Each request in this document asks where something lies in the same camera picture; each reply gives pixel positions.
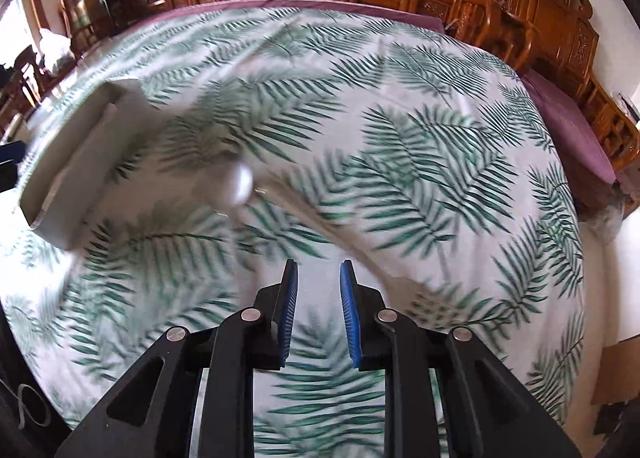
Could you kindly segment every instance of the floor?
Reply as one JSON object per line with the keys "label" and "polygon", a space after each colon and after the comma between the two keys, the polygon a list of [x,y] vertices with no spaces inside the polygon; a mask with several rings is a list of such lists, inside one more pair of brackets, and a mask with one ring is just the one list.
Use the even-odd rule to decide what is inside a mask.
{"label": "floor", "polygon": [[584,224],[580,225],[584,249],[584,287],[586,328],[582,359],[584,365],[574,386],[574,398],[564,430],[580,448],[583,458],[593,458],[603,445],[602,437],[591,434],[598,406],[591,405],[591,396],[598,376],[603,345],[615,344],[616,333],[608,330],[608,300],[606,294],[607,265],[603,246]]}

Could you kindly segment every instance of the metal spoon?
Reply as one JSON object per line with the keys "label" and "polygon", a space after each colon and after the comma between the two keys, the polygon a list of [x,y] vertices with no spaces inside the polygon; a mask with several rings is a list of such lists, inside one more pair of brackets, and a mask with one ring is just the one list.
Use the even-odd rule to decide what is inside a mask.
{"label": "metal spoon", "polygon": [[260,192],[270,202],[360,261],[384,287],[391,308],[430,328],[448,328],[466,320],[464,311],[452,307],[424,284],[389,275],[360,248],[362,241],[354,239],[353,232],[332,225],[299,192],[287,186],[277,176],[268,175],[256,187],[254,189],[252,168],[239,154],[225,152],[220,160],[216,160],[201,175],[194,188],[194,196],[208,203],[214,210],[234,217],[254,192]]}

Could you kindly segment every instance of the leaf print tablecloth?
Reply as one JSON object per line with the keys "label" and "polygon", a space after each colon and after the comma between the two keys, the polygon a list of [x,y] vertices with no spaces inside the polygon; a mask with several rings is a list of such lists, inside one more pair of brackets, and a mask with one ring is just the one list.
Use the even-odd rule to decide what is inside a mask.
{"label": "leaf print tablecloth", "polygon": [[234,221],[198,203],[197,174],[229,145],[357,232],[389,273],[464,309],[564,420],[582,349],[582,250],[555,148],[510,68],[380,18],[206,12],[118,39],[54,103],[40,137],[122,77],[139,78],[168,123],[114,168],[77,250],[35,237],[16,207],[41,147],[18,189],[0,195],[2,306],[69,424],[168,327],[219,324],[293,257],[291,355],[282,372],[255,378],[257,452],[381,455],[383,376],[352,369],[344,335],[338,266],[348,254],[264,199]]}

